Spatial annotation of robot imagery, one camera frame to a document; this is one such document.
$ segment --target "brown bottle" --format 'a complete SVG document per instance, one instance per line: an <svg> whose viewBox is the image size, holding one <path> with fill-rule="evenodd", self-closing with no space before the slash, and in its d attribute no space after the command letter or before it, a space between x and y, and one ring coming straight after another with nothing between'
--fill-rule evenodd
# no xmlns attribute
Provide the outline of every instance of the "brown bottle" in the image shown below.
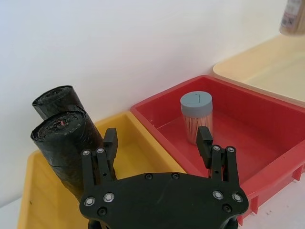
<svg viewBox="0 0 305 229"><path fill-rule="evenodd" d="M305 0L288 0L280 32L284 35L305 35Z"/></svg>

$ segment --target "yellow plastic bin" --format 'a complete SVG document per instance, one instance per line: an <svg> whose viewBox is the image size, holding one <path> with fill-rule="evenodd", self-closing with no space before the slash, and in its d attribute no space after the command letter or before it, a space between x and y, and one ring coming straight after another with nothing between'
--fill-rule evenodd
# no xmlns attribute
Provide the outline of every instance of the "yellow plastic bin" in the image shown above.
<svg viewBox="0 0 305 229"><path fill-rule="evenodd" d="M114 162L118 179L147 172L185 171L131 112L96 123L104 135L116 127L119 148ZM76 198L62 185L39 151L28 159L18 229L84 229L88 220Z"/></svg>

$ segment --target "white wall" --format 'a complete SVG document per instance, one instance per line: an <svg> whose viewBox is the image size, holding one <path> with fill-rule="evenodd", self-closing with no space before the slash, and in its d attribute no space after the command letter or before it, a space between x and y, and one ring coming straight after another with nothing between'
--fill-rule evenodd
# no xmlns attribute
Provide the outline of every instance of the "white wall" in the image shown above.
<svg viewBox="0 0 305 229"><path fill-rule="evenodd" d="M0 1L0 206L22 194L35 97L71 84L105 118L277 35L285 2Z"/></svg>

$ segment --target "bottle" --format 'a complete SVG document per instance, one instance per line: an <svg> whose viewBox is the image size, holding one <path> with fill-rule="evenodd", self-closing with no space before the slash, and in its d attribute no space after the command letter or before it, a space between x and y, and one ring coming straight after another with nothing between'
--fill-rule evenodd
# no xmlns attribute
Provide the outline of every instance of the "bottle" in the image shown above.
<svg viewBox="0 0 305 229"><path fill-rule="evenodd" d="M180 99L187 140L196 145L198 127L206 126L213 135L212 96L207 92L189 92Z"/></svg>
<svg viewBox="0 0 305 229"><path fill-rule="evenodd" d="M305 0L288 0L280 32L284 35L305 35Z"/></svg>

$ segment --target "black plastic roll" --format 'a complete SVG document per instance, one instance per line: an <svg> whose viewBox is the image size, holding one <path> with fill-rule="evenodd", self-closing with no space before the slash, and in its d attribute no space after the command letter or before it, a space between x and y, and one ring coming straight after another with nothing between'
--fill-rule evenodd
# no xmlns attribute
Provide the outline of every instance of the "black plastic roll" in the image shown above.
<svg viewBox="0 0 305 229"><path fill-rule="evenodd" d="M83 109L75 90L69 85L56 87L43 93L34 100L32 106L43 120L64 111L79 110L79 107Z"/></svg>
<svg viewBox="0 0 305 229"><path fill-rule="evenodd" d="M84 110L67 111L43 121L31 139L78 200L83 193L81 152L102 147L102 137Z"/></svg>

